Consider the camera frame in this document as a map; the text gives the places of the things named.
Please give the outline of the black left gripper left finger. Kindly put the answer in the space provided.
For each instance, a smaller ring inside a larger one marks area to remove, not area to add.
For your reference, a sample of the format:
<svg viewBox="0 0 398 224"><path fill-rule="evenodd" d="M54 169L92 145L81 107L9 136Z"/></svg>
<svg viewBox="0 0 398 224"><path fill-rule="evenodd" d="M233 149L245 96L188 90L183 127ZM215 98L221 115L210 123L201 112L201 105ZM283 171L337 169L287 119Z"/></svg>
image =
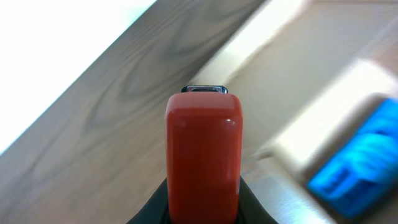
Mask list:
<svg viewBox="0 0 398 224"><path fill-rule="evenodd" d="M167 179L127 224L170 224Z"/></svg>

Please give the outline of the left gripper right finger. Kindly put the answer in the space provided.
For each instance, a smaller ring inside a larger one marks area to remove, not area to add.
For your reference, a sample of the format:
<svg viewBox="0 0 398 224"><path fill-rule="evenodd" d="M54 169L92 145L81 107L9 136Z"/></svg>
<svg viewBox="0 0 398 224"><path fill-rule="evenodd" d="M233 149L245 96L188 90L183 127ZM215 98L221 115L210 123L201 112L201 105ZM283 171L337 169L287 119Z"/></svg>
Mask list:
<svg viewBox="0 0 398 224"><path fill-rule="evenodd" d="M238 224L277 224L242 177L239 183Z"/></svg>

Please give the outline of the red stapler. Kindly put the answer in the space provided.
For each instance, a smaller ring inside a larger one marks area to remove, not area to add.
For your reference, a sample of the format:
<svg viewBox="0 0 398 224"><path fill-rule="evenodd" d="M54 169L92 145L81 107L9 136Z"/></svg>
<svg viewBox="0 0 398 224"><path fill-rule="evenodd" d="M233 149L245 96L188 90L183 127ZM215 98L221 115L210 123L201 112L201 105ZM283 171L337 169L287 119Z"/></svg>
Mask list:
<svg viewBox="0 0 398 224"><path fill-rule="evenodd" d="M172 223L234 223L238 216L243 112L224 86L194 85L165 112Z"/></svg>

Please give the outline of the blue plastic case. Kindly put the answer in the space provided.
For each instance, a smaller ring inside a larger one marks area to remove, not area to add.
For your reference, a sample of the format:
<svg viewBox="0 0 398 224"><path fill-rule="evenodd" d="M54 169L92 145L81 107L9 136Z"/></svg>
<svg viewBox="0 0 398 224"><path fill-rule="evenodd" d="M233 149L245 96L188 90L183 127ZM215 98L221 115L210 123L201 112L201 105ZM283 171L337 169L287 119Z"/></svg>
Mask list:
<svg viewBox="0 0 398 224"><path fill-rule="evenodd" d="M307 189L346 218L374 205L397 183L397 100L375 112L308 182Z"/></svg>

